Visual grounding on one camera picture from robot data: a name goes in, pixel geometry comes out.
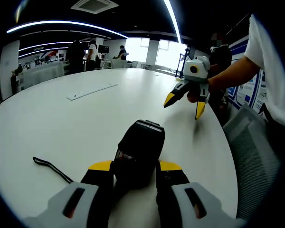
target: person's arm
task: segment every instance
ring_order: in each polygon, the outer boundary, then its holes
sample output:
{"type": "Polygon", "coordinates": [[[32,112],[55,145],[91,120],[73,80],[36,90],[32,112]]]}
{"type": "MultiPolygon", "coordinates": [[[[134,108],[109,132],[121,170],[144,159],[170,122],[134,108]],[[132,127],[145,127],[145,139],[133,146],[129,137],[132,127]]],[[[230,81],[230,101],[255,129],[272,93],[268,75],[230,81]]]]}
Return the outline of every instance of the person's arm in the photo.
{"type": "Polygon", "coordinates": [[[126,53],[126,52],[121,53],[118,58],[121,58],[121,57],[124,56],[125,54],[127,54],[127,53],[126,53]]]}
{"type": "Polygon", "coordinates": [[[210,66],[210,70],[209,73],[211,73],[212,75],[218,75],[220,72],[222,72],[222,68],[220,67],[219,64],[213,64],[210,66]]]}
{"type": "Polygon", "coordinates": [[[243,56],[226,70],[208,80],[209,91],[212,92],[229,87],[240,86],[252,79],[259,70],[260,67],[257,64],[252,62],[246,56],[243,56]]]}
{"type": "Polygon", "coordinates": [[[89,54],[87,55],[86,62],[88,63],[91,60],[91,56],[93,54],[93,49],[89,50],[89,54]]]}

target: bright window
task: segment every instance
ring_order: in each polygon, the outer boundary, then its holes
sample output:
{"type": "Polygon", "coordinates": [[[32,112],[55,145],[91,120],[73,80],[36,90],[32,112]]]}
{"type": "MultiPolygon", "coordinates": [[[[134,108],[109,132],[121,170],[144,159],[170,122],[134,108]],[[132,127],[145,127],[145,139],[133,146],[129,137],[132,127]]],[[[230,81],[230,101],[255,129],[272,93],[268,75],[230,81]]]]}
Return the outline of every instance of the bright window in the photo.
{"type": "Polygon", "coordinates": [[[129,53],[127,60],[146,62],[149,41],[148,38],[128,38],[125,42],[125,50],[129,53]]]}
{"type": "MultiPolygon", "coordinates": [[[[156,65],[168,67],[176,70],[180,59],[180,53],[185,54],[187,45],[173,41],[160,40],[160,45],[156,58],[156,65]]],[[[178,70],[181,70],[184,61],[180,62],[178,70]]]]}

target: person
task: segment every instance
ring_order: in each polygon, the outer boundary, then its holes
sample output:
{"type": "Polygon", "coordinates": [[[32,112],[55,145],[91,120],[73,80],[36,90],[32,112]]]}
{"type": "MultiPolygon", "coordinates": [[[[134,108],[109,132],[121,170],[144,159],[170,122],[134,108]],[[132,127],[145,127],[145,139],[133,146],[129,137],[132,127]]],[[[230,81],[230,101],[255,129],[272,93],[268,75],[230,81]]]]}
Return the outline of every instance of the person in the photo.
{"type": "Polygon", "coordinates": [[[127,51],[125,50],[124,45],[121,45],[119,48],[120,48],[120,52],[119,52],[117,58],[119,58],[121,60],[126,60],[126,58],[127,58],[127,51]]]}
{"type": "MultiPolygon", "coordinates": [[[[267,122],[267,137],[274,151],[284,152],[285,142],[285,71],[277,50],[264,26],[254,14],[250,17],[249,40],[244,56],[226,70],[210,78],[209,91],[242,85],[263,69],[266,73],[266,97],[261,115],[267,122]]],[[[189,91],[190,102],[199,91],[189,91]]]]}
{"type": "MultiPolygon", "coordinates": [[[[221,73],[231,65],[232,54],[225,37],[221,33],[215,33],[211,37],[215,47],[211,47],[209,78],[221,73]]],[[[221,125],[227,120],[228,93],[221,89],[210,94],[209,105],[217,116],[221,125]]]]}
{"type": "Polygon", "coordinates": [[[95,70],[96,56],[97,56],[96,40],[91,40],[89,47],[89,54],[86,58],[85,71],[95,70]]]}
{"type": "Polygon", "coordinates": [[[79,40],[76,39],[66,51],[66,60],[69,60],[69,73],[75,74],[83,72],[82,60],[85,55],[85,49],[80,44],[79,40]]]}

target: ceiling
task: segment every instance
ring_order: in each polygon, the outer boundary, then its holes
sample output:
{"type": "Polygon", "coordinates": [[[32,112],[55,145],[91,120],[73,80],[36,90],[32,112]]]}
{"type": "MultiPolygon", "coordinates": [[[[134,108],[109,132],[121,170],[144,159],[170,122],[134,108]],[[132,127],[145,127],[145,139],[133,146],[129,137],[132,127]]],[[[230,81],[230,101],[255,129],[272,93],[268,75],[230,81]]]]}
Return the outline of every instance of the ceiling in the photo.
{"type": "MultiPolygon", "coordinates": [[[[128,37],[177,41],[173,23],[163,0],[113,0],[119,6],[99,14],[71,9],[78,0],[28,0],[16,23],[15,12],[22,2],[14,0],[7,5],[5,1],[0,1],[0,51],[2,46],[17,39],[20,39],[20,48],[25,48],[37,44],[73,41],[75,38],[84,39],[95,36],[70,32],[70,30],[99,34],[106,36],[105,39],[123,38],[95,28],[62,24],[36,25],[6,33],[8,29],[17,25],[40,20],[78,21],[120,32],[128,37]],[[66,31],[45,32],[46,30],[66,31]],[[33,32],[39,33],[23,36],[33,32]]],[[[170,0],[170,2],[178,22],[180,35],[186,37],[182,39],[182,42],[193,44],[196,49],[204,52],[209,51],[210,37],[213,33],[219,31],[226,34],[249,13],[249,7],[244,1],[237,1],[236,5],[230,0],[220,3],[200,0],[170,0]]],[[[248,27],[249,17],[246,17],[228,33],[228,42],[233,43],[247,35],[248,27]]]]}

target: desk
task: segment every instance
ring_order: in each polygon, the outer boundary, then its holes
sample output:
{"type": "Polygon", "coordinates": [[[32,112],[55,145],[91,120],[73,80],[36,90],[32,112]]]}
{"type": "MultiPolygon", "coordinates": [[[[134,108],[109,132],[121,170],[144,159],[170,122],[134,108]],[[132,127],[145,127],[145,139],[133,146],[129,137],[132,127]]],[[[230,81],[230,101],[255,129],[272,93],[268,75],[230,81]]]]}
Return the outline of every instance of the desk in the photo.
{"type": "Polygon", "coordinates": [[[172,72],[172,71],[169,71],[169,70],[155,69],[154,71],[159,72],[159,73],[163,73],[163,74],[167,74],[167,75],[170,75],[170,76],[175,76],[175,73],[172,72]]]}
{"type": "MultiPolygon", "coordinates": [[[[195,120],[186,98],[163,108],[178,83],[165,74],[129,68],[89,71],[49,80],[9,98],[0,106],[0,193],[21,218],[46,209],[48,199],[67,183],[36,156],[81,181],[89,166],[114,159],[117,144],[136,120],[164,127],[160,159],[181,166],[236,216],[238,189],[229,145],[210,106],[195,120]],[[119,84],[77,100],[66,97],[97,83],[119,84]]],[[[155,181],[129,192],[110,217],[109,227],[157,227],[155,181]]]]}

